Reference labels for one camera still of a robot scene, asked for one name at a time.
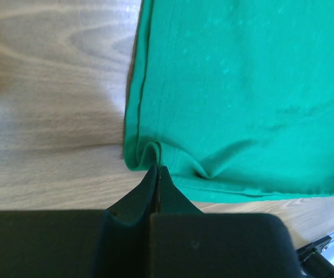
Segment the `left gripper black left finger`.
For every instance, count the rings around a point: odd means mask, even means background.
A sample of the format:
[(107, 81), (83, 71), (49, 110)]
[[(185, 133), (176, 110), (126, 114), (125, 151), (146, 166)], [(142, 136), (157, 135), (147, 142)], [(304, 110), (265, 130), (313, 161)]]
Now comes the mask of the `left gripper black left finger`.
[(145, 229), (153, 211), (158, 169), (151, 166), (141, 182), (104, 211), (104, 227)]

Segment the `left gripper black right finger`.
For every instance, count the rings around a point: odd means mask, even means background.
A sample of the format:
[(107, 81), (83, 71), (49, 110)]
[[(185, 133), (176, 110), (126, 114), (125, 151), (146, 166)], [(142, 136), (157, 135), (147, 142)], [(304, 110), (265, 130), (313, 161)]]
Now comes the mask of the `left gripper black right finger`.
[(174, 185), (166, 166), (158, 171), (155, 190), (155, 212), (158, 214), (203, 213)]

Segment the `green t shirt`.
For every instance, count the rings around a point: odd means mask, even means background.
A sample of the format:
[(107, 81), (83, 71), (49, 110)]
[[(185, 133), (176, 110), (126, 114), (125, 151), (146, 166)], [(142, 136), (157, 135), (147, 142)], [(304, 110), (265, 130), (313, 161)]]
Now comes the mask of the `green t shirt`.
[(334, 196), (334, 1), (143, 1), (123, 155), (200, 202)]

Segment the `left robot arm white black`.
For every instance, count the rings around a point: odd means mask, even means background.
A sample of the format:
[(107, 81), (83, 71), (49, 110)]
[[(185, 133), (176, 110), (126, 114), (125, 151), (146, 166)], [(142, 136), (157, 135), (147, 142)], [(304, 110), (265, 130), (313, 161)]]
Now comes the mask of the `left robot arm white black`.
[(104, 212), (105, 277), (334, 277), (321, 251), (329, 236), (295, 249), (287, 227), (264, 213), (206, 214), (151, 167)]

